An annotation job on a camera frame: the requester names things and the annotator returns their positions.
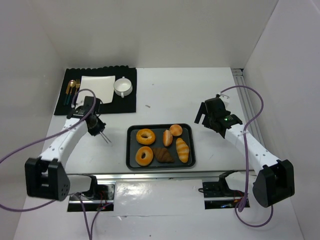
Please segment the split orange bun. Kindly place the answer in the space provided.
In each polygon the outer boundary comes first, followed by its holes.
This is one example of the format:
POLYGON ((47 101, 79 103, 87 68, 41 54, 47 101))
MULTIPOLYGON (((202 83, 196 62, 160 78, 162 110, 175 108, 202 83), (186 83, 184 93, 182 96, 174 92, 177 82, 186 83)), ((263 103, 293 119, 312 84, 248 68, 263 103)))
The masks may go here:
POLYGON ((169 147, 172 144, 173 135, 168 129, 164 131, 162 140, 165 147, 169 147))

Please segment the dark chocolate croissant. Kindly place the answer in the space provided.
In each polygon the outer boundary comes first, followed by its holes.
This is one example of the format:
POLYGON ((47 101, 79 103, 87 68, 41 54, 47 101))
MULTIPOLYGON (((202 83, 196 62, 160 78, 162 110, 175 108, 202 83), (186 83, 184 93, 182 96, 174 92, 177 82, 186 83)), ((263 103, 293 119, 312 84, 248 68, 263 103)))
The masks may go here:
POLYGON ((175 160, 165 147, 152 147, 154 157, 159 163, 174 163, 175 160))

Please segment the aluminium rail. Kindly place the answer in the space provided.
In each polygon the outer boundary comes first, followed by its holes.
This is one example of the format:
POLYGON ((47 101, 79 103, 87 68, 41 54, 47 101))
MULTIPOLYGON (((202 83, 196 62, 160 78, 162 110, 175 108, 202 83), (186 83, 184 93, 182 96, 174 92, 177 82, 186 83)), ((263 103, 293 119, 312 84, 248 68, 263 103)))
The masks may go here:
MULTIPOLYGON (((246 86, 242 69, 232 68, 231 72, 235 85, 246 86)), ((236 90, 239 95, 242 110, 244 112, 245 121, 248 122, 256 115, 250 98, 250 94, 252 93, 252 91, 243 87, 237 87, 236 90)), ((257 119, 252 121, 250 125, 247 127, 247 129, 263 146, 265 146, 257 119)))
POLYGON ((95 176, 98 180, 173 180, 173 179, 211 179, 218 178, 220 175, 226 173, 223 171, 173 171, 173 172, 130 172, 130 173, 67 173, 66 175, 71 178, 74 176, 95 176))

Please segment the white square plate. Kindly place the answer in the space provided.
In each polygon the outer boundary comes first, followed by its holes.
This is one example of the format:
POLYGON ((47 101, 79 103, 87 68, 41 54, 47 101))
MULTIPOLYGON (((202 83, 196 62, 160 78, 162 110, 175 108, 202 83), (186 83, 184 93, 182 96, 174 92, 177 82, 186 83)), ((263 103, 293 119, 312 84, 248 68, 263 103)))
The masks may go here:
POLYGON ((114 83, 116 77, 112 76, 82 76, 80 90, 92 90, 96 98, 100 99, 103 104, 113 101, 114 83))

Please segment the black placemat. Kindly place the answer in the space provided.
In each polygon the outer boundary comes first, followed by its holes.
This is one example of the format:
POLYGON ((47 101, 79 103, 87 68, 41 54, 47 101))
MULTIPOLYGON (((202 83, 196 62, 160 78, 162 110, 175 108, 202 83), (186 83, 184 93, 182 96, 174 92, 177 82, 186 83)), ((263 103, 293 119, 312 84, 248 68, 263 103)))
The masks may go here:
POLYGON ((125 98, 121 98, 117 94, 113 95, 111 103, 100 104, 100 114, 122 114, 135 113, 137 102, 137 70, 127 65, 104 66, 100 68, 68 68, 65 71, 63 82, 60 88, 59 97, 55 107, 55 116, 66 116, 71 110, 71 102, 63 105, 66 95, 66 88, 71 80, 80 79, 82 76, 104 77, 115 76, 116 79, 125 77, 129 79, 133 85, 132 93, 125 98))

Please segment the round orange bun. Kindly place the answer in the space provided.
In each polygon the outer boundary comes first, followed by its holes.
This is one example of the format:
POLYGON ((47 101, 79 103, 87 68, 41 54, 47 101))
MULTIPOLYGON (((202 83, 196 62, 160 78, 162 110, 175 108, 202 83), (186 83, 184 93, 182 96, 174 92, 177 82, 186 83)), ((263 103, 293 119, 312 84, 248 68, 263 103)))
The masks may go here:
POLYGON ((178 137, 182 135, 183 128, 178 124, 173 124, 170 126, 169 131, 174 137, 178 137))

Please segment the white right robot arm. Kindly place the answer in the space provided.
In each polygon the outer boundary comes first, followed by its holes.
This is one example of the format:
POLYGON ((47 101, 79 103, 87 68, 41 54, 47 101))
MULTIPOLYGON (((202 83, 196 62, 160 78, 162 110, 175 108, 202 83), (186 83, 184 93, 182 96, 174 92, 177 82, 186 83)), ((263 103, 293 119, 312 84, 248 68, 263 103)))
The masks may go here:
POLYGON ((230 111, 219 96, 200 104, 196 124, 214 130, 248 157, 256 176, 246 177, 230 170, 220 175, 223 191, 247 192, 264 208, 270 207, 295 193, 294 167, 289 160, 280 160, 261 145, 244 128, 243 122, 230 111))

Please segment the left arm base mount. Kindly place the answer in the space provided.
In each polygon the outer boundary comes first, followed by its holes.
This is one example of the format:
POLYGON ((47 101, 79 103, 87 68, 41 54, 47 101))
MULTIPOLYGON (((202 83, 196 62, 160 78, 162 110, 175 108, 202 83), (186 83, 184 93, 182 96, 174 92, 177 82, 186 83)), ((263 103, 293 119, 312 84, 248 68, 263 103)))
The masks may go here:
POLYGON ((91 178, 90 189, 79 193, 86 212, 113 212, 115 183, 98 183, 98 179, 94 175, 82 174, 82 177, 91 178))

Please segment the black baking tray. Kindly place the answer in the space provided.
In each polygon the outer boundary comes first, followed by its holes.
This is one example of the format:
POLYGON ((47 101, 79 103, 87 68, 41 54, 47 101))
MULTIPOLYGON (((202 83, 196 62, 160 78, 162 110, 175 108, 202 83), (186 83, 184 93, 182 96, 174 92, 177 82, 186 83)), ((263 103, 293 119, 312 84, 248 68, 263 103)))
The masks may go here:
POLYGON ((127 129, 126 134, 126 166, 130 170, 171 170, 171 169, 187 169, 191 168, 196 163, 195 148, 193 141, 193 134, 191 127, 186 123, 181 123, 182 135, 180 138, 189 147, 188 161, 183 163, 179 160, 179 156, 176 150, 176 140, 174 137, 172 144, 167 147, 171 157, 173 157, 173 163, 160 163, 156 158, 153 158, 152 162, 147 166, 140 166, 136 162, 136 153, 143 145, 138 143, 136 135, 141 129, 150 129, 155 133, 155 142, 150 145, 151 148, 164 148, 163 133, 170 128, 170 124, 149 124, 149 125, 132 125, 127 129))

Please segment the orange glazed donut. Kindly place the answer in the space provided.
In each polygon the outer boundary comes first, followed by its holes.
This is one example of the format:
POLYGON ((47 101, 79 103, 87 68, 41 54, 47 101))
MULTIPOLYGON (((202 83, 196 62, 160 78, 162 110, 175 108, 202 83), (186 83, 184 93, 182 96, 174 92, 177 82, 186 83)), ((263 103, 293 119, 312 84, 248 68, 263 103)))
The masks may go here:
POLYGON ((152 130, 144 128, 137 132, 136 140, 142 145, 151 145, 156 141, 156 135, 152 130))

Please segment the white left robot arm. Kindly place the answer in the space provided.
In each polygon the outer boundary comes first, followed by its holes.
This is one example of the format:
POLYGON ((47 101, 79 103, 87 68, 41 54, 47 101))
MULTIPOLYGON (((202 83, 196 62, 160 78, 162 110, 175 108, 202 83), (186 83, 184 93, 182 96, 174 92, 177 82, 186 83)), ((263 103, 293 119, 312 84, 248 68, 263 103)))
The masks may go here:
POLYGON ((63 201, 68 195, 84 194, 93 198, 99 191, 97 178, 90 174, 71 174, 66 163, 80 139, 87 133, 101 135, 107 144, 110 139, 103 133, 106 124, 99 118, 101 101, 92 96, 84 98, 83 105, 67 115, 62 134, 38 158, 29 158, 25 165, 28 196, 63 201))

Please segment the aluminium rail right side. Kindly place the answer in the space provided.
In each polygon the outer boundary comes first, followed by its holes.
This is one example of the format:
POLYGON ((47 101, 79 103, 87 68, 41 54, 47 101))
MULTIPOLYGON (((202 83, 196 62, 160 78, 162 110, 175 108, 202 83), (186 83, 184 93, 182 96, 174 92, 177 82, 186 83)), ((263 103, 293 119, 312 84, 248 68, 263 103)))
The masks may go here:
MULTIPOLYGON (((242 69, 232 68, 231 72, 235 85, 246 86, 242 69)), ((248 122, 256 115, 250 98, 250 94, 252 93, 252 91, 243 87, 237 87, 236 90, 239 95, 242 110, 244 112, 245 121, 248 122)), ((247 129, 263 146, 265 146, 257 119, 252 121, 250 125, 247 127, 247 129)))

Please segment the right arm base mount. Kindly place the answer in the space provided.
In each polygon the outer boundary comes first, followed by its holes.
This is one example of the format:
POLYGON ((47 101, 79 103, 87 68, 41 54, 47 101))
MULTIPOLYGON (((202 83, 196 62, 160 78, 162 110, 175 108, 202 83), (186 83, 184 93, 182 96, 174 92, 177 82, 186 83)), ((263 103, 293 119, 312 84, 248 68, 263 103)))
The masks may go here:
POLYGON ((244 192, 231 190, 227 185, 226 177, 231 174, 239 173, 230 170, 219 175, 218 181, 207 181, 202 183, 198 189, 204 197, 204 208, 209 209, 234 209, 244 197, 244 192))

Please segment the striped orange bread roll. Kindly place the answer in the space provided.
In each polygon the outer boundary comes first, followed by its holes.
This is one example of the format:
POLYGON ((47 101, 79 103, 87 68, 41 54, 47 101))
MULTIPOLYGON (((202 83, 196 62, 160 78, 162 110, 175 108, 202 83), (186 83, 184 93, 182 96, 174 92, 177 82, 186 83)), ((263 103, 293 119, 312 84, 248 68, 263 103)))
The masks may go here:
POLYGON ((179 160, 182 163, 186 164, 188 162, 188 160, 189 160, 189 153, 190 153, 189 146, 180 137, 176 139, 175 144, 176 144, 176 152, 178 154, 179 160))

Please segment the aluminium rail front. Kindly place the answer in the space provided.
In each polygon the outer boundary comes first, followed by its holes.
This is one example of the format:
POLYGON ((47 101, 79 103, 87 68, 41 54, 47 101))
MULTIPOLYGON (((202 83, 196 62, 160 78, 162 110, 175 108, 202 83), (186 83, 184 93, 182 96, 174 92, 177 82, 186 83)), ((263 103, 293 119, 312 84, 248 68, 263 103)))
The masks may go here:
POLYGON ((67 173, 66 175, 71 178, 74 176, 95 176, 98 180, 173 180, 173 179, 211 179, 218 178, 220 175, 226 173, 223 171, 173 171, 173 172, 130 172, 130 173, 67 173))

